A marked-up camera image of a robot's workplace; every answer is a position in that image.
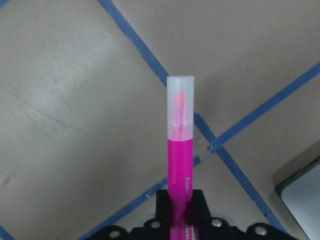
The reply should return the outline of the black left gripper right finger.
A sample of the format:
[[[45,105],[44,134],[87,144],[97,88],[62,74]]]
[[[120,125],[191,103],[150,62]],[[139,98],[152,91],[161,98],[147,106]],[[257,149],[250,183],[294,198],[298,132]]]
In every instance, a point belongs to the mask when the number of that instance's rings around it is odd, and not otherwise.
[[[192,198],[187,204],[186,220],[188,222],[207,222],[209,219],[211,219],[211,213],[204,193],[200,189],[194,189]]]

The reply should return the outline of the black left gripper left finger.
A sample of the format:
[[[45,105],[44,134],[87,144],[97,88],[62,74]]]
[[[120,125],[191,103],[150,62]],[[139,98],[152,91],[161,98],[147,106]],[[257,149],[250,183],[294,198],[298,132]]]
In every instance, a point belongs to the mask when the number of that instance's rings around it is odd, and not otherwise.
[[[155,217],[168,222],[172,220],[172,204],[166,189],[156,192]]]

